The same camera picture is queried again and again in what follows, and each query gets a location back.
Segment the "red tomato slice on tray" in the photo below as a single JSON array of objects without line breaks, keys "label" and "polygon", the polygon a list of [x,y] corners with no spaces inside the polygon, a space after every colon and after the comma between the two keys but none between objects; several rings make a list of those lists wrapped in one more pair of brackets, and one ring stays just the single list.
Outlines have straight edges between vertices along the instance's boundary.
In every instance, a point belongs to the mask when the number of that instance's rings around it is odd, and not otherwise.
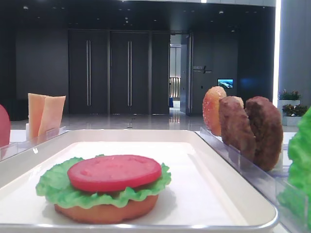
[{"label": "red tomato slice on tray", "polygon": [[157,180],[161,165],[138,155],[98,156],[71,166],[67,175],[71,185],[86,192],[115,192],[136,188]]}]

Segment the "orange cheese slice inner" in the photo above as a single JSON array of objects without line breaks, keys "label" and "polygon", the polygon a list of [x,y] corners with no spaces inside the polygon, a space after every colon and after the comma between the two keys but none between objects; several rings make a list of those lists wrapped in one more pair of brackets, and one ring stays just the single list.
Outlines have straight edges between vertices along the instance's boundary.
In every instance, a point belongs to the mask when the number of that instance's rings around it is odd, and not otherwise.
[{"label": "orange cheese slice inner", "polygon": [[60,128],[65,100],[66,96],[45,98],[38,136],[49,130]]}]

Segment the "dark brown meat patty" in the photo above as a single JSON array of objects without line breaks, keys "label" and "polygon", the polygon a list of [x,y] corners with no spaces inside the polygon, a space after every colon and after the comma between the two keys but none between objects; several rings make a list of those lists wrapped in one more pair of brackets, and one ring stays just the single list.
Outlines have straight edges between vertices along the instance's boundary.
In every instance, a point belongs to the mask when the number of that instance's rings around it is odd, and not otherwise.
[{"label": "dark brown meat patty", "polygon": [[283,143],[280,111],[269,99],[261,96],[246,101],[245,111],[256,139],[254,164],[264,171],[278,162]]}]

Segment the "orange cheese slice outer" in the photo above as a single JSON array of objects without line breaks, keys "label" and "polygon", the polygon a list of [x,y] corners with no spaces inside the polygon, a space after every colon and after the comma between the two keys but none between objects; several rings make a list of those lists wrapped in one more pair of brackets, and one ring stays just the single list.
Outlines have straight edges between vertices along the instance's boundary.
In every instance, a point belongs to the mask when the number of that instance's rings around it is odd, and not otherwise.
[{"label": "orange cheese slice outer", "polygon": [[29,139],[38,136],[47,95],[28,93]]}]

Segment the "green lettuce leaf on tray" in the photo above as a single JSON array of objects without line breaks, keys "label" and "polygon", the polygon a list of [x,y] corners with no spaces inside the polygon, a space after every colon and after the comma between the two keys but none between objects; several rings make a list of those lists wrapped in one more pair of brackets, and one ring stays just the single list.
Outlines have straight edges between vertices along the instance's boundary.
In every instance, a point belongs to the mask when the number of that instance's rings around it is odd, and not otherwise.
[{"label": "green lettuce leaf on tray", "polygon": [[144,201],[147,197],[156,196],[171,182],[169,167],[161,164],[161,176],[156,181],[139,188],[127,187],[125,190],[112,193],[88,193],[74,188],[69,181],[67,171],[85,159],[81,157],[70,158],[47,170],[36,185],[36,194],[44,196],[52,204],[62,208],[81,207],[89,209],[96,205],[112,205],[117,208],[125,207],[129,201]]}]

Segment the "red tomato slice in rack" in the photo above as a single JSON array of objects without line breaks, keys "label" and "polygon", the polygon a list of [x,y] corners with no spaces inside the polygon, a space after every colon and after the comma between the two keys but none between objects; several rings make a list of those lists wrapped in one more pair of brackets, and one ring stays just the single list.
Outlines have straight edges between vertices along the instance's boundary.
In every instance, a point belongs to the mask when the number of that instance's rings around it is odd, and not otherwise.
[{"label": "red tomato slice in rack", "polygon": [[0,147],[9,145],[11,124],[6,109],[0,105]]}]

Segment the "green lettuce leaf in rack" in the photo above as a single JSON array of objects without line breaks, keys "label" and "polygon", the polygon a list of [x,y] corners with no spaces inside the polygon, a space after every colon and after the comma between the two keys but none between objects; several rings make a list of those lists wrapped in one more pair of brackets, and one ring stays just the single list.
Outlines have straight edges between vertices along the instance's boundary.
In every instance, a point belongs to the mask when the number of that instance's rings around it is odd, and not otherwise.
[{"label": "green lettuce leaf in rack", "polygon": [[278,195],[279,203],[311,227],[311,111],[308,110],[298,124],[298,132],[289,140],[288,183]]}]

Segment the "sesame bun top slice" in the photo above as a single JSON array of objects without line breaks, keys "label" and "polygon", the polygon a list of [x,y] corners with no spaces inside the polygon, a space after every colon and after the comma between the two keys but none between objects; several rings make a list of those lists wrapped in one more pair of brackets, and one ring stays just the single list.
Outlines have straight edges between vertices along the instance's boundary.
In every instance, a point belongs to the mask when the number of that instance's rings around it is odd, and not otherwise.
[{"label": "sesame bun top slice", "polygon": [[220,86],[214,86],[206,92],[202,103],[204,123],[215,136],[221,136],[219,100],[224,97],[226,97],[225,90]]}]

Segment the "dark double door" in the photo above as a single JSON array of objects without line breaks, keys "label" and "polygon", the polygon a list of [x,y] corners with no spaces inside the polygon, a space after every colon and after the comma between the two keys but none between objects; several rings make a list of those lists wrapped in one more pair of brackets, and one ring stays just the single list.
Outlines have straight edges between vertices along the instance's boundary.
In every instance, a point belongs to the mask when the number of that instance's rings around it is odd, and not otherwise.
[{"label": "dark double door", "polygon": [[167,114],[168,32],[69,31],[72,114]]}]

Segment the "bottom bun slice on tray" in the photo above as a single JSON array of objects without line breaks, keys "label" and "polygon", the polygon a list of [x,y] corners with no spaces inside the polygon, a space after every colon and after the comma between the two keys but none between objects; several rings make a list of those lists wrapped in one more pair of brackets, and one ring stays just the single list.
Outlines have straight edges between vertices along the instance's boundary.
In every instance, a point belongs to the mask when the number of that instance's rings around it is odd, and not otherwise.
[{"label": "bottom bun slice on tray", "polygon": [[128,201],[124,207],[112,204],[95,205],[89,209],[79,206],[63,208],[55,204],[56,212],[80,223],[88,224],[117,224],[148,214],[155,206],[158,196],[148,196],[143,201]]}]

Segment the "clear acrylic rack right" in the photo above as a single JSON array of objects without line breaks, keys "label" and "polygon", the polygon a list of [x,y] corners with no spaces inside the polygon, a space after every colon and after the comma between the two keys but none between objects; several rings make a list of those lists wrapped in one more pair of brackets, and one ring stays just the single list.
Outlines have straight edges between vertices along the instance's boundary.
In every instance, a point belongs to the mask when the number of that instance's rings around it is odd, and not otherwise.
[{"label": "clear acrylic rack right", "polygon": [[232,146],[225,145],[207,129],[196,132],[206,143],[223,157],[237,172],[253,185],[279,211],[279,221],[288,233],[309,233],[311,228],[311,202],[300,189],[288,183],[288,166],[281,165],[265,172]]}]

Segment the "clear acrylic rack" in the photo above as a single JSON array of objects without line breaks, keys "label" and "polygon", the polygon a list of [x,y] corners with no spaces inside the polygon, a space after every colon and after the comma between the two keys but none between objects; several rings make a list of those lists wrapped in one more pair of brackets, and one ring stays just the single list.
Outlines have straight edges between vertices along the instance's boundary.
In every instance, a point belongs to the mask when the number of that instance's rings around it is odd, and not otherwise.
[{"label": "clear acrylic rack", "polygon": [[206,143],[223,157],[237,172],[253,185],[279,211],[279,221],[288,233],[309,233],[311,228],[311,202],[300,189],[288,183],[288,166],[281,165],[265,172],[232,146],[225,145],[207,129],[196,132]]},{"label": "clear acrylic rack", "polygon": [[62,127],[60,129],[49,130],[37,138],[21,141],[21,139],[26,138],[26,130],[11,130],[11,136],[13,137],[13,141],[9,145],[0,148],[0,160],[2,161],[8,159],[18,153],[36,147],[39,144],[53,139],[66,132],[68,132],[66,127]]}]

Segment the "potted flowers in planter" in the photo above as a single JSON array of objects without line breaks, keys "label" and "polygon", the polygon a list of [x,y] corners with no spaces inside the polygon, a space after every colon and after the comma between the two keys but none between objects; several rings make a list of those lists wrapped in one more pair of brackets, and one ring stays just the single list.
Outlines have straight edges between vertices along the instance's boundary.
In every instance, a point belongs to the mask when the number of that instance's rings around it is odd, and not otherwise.
[{"label": "potted flowers in planter", "polygon": [[282,116],[283,126],[297,126],[308,107],[301,104],[301,95],[298,91],[288,92],[284,89],[279,93],[277,108]]}]

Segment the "clear acrylic rack left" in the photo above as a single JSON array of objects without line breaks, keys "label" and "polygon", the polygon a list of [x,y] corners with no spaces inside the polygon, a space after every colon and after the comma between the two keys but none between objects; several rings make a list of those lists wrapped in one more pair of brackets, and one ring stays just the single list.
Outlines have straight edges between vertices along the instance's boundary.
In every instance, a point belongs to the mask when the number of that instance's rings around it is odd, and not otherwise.
[{"label": "clear acrylic rack left", "polygon": [[66,127],[62,127],[60,129],[49,130],[37,138],[21,141],[21,139],[26,138],[26,130],[11,130],[11,136],[13,137],[13,141],[9,145],[0,148],[0,160],[2,161],[8,159],[18,153],[36,147],[39,144],[53,139],[66,132],[68,132]]}]

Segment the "small wall screen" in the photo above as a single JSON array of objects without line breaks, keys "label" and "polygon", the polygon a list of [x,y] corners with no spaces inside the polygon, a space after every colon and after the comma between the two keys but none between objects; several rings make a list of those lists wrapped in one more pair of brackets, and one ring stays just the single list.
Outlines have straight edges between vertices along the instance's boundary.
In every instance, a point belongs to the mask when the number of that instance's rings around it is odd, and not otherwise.
[{"label": "small wall screen", "polygon": [[233,79],[218,79],[217,85],[226,88],[226,89],[232,89],[233,88]]}]

